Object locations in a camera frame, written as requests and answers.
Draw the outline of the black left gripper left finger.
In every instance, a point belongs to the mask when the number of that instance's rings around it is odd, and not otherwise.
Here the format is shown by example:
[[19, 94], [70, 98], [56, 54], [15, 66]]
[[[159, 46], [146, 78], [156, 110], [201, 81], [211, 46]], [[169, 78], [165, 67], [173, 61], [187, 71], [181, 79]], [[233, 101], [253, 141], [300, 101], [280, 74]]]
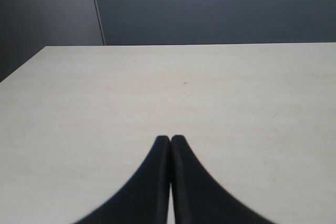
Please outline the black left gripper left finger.
[[157, 136], [132, 177], [106, 202], [77, 223], [167, 223], [171, 142]]

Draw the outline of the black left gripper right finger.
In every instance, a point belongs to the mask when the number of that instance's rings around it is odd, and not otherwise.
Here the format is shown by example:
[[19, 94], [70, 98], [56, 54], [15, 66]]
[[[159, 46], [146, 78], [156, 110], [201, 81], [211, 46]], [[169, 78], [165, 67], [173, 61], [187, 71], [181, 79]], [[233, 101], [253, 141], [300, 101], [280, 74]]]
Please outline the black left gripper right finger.
[[171, 139], [175, 223], [272, 223], [227, 192], [204, 168], [186, 138]]

